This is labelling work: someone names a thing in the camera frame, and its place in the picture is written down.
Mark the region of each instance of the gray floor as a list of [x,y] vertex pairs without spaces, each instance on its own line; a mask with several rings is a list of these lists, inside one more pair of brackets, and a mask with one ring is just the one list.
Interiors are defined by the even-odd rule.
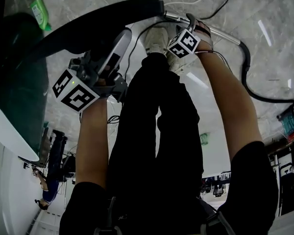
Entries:
[[[6,15],[18,11],[30,13],[29,6],[34,0],[6,0]],[[49,22],[55,30],[65,23],[100,7],[122,0],[44,0],[49,12]],[[205,0],[196,5],[169,5],[167,10],[180,15],[191,12],[198,18],[210,15],[223,0]],[[259,25],[261,20],[267,29],[272,46],[269,46]],[[134,36],[148,22],[135,24]],[[230,0],[213,19],[206,21],[223,31],[234,35],[247,44],[252,55],[248,83],[257,93],[275,98],[294,98],[294,0]],[[228,60],[234,74],[240,77],[242,54],[240,50],[224,40],[215,39],[215,49]],[[130,76],[139,68],[141,59],[146,55],[141,45],[133,57]],[[55,82],[62,69],[67,67],[70,53],[62,51],[49,58],[48,70],[50,84]],[[123,71],[127,61],[123,61]],[[221,116],[213,99],[206,73],[199,60],[185,67],[181,80],[186,83],[190,95],[197,107],[201,121],[200,133],[215,132],[222,129]],[[206,86],[198,85],[187,74],[194,74]],[[267,104],[254,100],[259,117],[259,127],[263,138],[269,142],[272,138],[283,134],[282,125],[275,119],[286,105]],[[109,101],[109,115],[118,114],[120,106],[113,100]],[[65,131],[69,137],[66,149],[77,144],[79,132],[78,116],[57,104],[48,94],[46,120],[52,128]],[[109,145],[113,146],[117,133],[117,125],[109,126]]]

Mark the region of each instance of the black sleeve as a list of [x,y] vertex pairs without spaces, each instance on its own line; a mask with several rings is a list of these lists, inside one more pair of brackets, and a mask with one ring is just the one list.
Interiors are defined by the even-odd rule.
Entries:
[[242,148],[231,163],[227,200],[218,211],[236,235],[267,234],[278,203],[276,176],[262,142]]
[[96,227],[104,227],[106,218],[105,190],[94,183],[78,183],[62,215],[59,234],[93,235]]

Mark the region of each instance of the metal rod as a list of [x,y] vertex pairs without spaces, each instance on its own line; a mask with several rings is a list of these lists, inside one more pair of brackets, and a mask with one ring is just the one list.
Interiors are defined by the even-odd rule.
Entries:
[[[174,20],[177,23],[183,23],[183,24],[189,24],[190,20],[181,16],[178,16],[176,14],[170,13],[170,12],[166,12],[164,17],[166,19],[170,19],[170,20]],[[211,34],[214,34],[215,36],[221,37],[225,40],[228,40],[236,45],[240,45],[241,41],[217,28],[214,28],[212,26],[208,26],[210,28],[210,32]]]

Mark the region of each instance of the green bottle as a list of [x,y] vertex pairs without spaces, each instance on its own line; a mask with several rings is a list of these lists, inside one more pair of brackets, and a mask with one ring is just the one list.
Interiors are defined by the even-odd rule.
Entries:
[[48,24],[48,12],[46,10],[43,0],[35,0],[30,7],[39,24],[39,27],[42,30],[51,30],[51,26]]

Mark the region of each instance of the blue shirt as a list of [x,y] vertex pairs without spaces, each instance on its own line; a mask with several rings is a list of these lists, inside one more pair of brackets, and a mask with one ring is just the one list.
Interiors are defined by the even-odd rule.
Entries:
[[43,199],[50,204],[58,193],[59,181],[55,179],[46,180],[46,184],[48,186],[48,190],[43,191]]

